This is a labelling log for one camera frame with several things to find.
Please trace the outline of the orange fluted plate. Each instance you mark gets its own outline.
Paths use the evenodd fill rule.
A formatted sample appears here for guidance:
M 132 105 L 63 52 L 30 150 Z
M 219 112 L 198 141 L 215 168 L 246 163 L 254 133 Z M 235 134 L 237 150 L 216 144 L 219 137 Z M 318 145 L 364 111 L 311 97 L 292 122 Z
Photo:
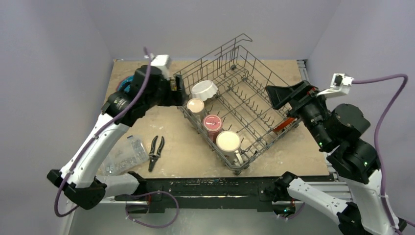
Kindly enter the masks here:
M 274 133 L 278 133 L 283 131 L 287 126 L 289 126 L 292 122 L 294 122 L 296 119 L 293 117 L 288 117 L 285 119 L 281 124 L 279 124 L 277 127 L 273 129 Z

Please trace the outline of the tall cream seahorse cup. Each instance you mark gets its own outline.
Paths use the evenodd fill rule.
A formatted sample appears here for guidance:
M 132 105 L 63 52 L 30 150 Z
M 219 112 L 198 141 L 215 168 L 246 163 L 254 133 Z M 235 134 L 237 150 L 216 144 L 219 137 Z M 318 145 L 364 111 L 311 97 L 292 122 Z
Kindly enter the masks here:
M 206 116 L 205 103 L 199 98 L 191 98 L 186 105 L 190 114 L 190 118 L 195 121 L 197 125 L 203 124 L 203 119 Z

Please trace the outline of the blue polka dot plate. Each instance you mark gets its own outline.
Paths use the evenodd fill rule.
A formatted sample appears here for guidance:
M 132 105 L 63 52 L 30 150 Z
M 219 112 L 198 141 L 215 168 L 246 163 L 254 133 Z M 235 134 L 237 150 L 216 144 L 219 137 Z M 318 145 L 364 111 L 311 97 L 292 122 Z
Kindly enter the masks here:
M 119 83 L 116 90 L 117 91 L 124 91 L 124 92 L 128 93 L 129 90 L 130 90 L 130 84 L 132 83 L 133 79 L 134 79 L 133 75 L 126 77 L 124 80 L 122 80 Z

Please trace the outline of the pink ghost pattern mug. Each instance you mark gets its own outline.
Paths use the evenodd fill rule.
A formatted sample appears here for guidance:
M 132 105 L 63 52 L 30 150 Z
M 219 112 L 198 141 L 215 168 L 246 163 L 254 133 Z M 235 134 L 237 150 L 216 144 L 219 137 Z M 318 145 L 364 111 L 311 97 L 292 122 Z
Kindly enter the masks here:
M 203 127 L 207 131 L 209 139 L 216 143 L 216 138 L 222 132 L 223 121 L 217 115 L 207 115 L 202 121 Z

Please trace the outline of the green interior mushroom mug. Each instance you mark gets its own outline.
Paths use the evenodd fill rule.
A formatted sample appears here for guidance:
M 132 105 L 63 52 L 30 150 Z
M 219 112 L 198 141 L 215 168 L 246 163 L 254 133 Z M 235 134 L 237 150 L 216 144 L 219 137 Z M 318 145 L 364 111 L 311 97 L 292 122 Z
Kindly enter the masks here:
M 221 132 L 216 138 L 216 145 L 236 166 L 243 165 L 244 160 L 240 150 L 241 138 L 236 132 L 230 130 Z

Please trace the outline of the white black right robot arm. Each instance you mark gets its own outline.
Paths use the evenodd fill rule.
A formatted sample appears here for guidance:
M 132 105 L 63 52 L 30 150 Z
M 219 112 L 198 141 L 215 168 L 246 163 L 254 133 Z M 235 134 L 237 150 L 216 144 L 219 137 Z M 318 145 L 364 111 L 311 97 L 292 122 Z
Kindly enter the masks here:
M 333 197 L 285 172 L 275 181 L 274 201 L 300 200 L 332 219 L 345 235 L 402 234 L 407 222 L 394 215 L 388 204 L 379 154 L 361 139 L 370 122 L 354 105 L 340 104 L 332 111 L 326 106 L 327 98 L 348 94 L 351 85 L 352 78 L 333 81 L 324 91 L 307 81 L 266 87 L 272 107 L 291 106 L 288 117 L 303 122 L 352 195 L 351 201 Z

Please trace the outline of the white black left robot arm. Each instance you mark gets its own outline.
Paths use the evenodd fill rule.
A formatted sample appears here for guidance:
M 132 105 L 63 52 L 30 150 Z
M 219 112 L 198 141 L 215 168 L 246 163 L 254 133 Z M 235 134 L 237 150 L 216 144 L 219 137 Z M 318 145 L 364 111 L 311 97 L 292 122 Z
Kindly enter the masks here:
M 147 181 L 129 171 L 123 175 L 97 177 L 96 173 L 118 140 L 154 106 L 183 106 L 187 98 L 181 75 L 166 78 L 162 70 L 144 65 L 130 80 L 121 82 L 101 108 L 98 120 L 75 156 L 61 169 L 52 169 L 47 179 L 76 207 L 90 210 L 107 197 L 129 195 L 142 199 Z

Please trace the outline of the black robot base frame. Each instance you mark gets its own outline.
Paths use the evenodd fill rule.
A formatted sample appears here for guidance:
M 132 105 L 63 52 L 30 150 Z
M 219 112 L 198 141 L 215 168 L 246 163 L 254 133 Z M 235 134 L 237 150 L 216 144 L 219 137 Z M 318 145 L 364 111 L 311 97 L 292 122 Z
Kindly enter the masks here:
M 272 212 L 283 217 L 303 208 L 275 185 L 277 177 L 147 179 L 134 196 L 119 195 L 116 201 L 146 206 L 149 213 L 180 209 L 235 209 Z

